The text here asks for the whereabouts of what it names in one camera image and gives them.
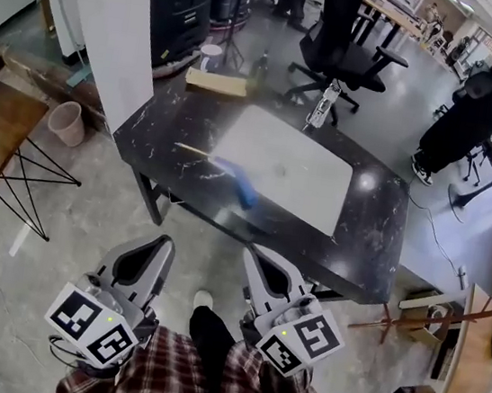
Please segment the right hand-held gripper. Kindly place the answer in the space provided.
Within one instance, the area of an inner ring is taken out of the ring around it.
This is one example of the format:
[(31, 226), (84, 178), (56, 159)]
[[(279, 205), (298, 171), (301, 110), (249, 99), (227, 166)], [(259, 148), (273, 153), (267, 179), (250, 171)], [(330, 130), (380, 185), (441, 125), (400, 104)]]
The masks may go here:
[[(331, 311), (310, 293), (299, 269), (272, 249), (253, 245), (243, 250), (249, 297), (253, 313), (241, 320), (246, 343), (254, 347), (282, 376), (290, 377), (344, 347)], [(272, 296), (296, 298), (268, 311)]]

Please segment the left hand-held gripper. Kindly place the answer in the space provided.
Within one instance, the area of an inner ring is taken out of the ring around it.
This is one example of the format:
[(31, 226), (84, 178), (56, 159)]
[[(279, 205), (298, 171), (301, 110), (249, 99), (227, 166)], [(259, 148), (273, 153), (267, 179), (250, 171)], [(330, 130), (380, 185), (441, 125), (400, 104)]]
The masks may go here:
[(65, 285), (45, 320), (85, 364), (116, 369), (156, 332), (152, 300), (161, 293), (174, 257), (174, 241), (166, 234), (115, 246), (96, 271)]

